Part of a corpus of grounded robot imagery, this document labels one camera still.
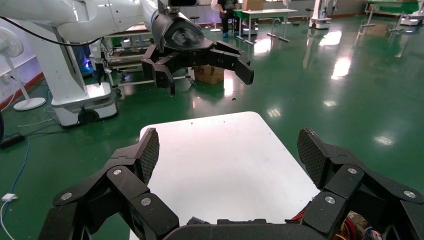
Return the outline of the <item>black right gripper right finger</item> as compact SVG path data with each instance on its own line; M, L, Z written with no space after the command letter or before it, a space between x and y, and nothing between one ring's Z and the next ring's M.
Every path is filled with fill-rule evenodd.
M350 212L362 216L385 240L424 237L424 196L368 168L349 149L325 143L309 127L297 150L318 194L301 224L331 239Z

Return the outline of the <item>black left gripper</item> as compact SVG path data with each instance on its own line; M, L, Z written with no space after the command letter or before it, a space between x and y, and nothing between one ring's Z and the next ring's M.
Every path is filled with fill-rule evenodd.
M245 85L254 81L251 61L242 49L221 40L213 43L180 12L163 10L157 13L151 23L151 32L157 45L150 45L143 54L143 75L157 88L169 89L171 97L176 94L172 73L179 67L209 64L233 71Z

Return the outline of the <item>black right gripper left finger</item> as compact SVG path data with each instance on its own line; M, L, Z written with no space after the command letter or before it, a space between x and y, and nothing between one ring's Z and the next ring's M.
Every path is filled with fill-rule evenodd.
M113 215L120 215L140 240L164 239L180 223L148 188L159 151L155 128L138 143L117 149L99 171L54 197L39 239L89 240Z

